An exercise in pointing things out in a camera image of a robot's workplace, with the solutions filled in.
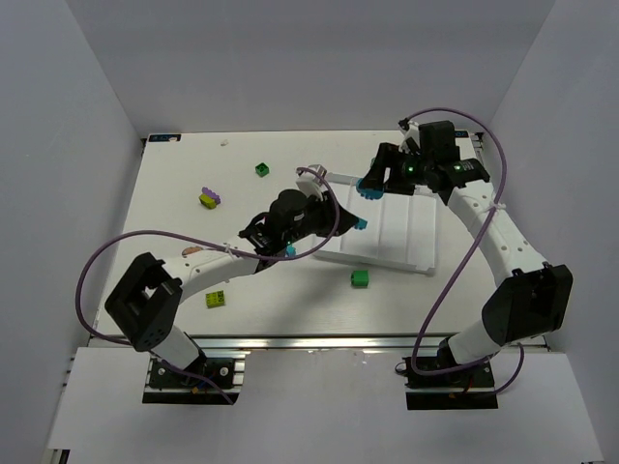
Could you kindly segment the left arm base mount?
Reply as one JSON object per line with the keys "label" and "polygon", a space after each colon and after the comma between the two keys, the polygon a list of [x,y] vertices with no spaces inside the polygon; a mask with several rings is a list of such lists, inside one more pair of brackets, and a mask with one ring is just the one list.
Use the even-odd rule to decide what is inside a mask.
{"label": "left arm base mount", "polygon": [[205,353],[194,374],[182,373],[152,356],[142,393],[143,404],[231,406],[239,398],[244,381],[246,353]]}

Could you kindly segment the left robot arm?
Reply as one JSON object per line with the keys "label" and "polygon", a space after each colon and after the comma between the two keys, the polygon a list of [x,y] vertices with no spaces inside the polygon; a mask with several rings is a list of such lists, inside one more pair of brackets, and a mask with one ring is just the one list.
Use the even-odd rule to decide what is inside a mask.
{"label": "left robot arm", "polygon": [[307,196],[286,189],[221,251],[207,246],[169,259],[150,252],[138,255],[104,308],[135,351],[150,352],[178,369],[200,374],[205,355],[174,325],[180,304],[217,284],[272,267],[286,256],[288,246],[307,236],[340,236],[359,221],[328,191]]}

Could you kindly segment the teal curved large lego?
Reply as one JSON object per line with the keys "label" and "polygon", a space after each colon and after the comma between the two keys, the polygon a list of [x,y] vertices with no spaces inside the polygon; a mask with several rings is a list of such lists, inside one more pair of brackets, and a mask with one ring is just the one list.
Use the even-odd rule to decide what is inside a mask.
{"label": "teal curved large lego", "polygon": [[368,187],[365,184],[364,179],[360,179],[356,183],[357,193],[366,200],[379,200],[384,195],[384,188],[382,184],[372,184]]}

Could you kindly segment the teal 2x4 lego brick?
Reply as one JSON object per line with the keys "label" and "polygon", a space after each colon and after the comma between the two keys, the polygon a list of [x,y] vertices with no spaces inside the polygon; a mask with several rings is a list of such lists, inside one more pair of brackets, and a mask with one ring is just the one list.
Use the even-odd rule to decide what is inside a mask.
{"label": "teal 2x4 lego brick", "polygon": [[368,227],[368,222],[365,219],[358,218],[356,224],[354,225],[355,230],[365,230]]}

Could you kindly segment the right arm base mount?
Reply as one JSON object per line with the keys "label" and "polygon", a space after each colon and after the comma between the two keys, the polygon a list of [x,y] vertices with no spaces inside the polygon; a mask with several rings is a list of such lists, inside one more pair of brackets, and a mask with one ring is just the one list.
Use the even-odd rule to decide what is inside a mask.
{"label": "right arm base mount", "polygon": [[405,379],[409,411],[469,411],[498,408],[495,382],[488,363],[461,372],[422,376],[414,372],[411,358],[403,358],[395,373]]}

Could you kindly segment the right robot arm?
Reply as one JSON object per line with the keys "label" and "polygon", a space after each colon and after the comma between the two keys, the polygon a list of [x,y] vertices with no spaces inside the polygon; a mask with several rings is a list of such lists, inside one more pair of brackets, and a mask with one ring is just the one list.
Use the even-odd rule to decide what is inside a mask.
{"label": "right robot arm", "polygon": [[472,368],[506,345],[559,330],[574,283],[568,267],[550,264],[525,239],[482,162],[461,156],[452,122],[399,125],[402,142],[380,144],[358,192],[374,199],[430,189],[473,237],[471,249],[482,253],[496,286],[480,319],[441,342],[432,374]]}

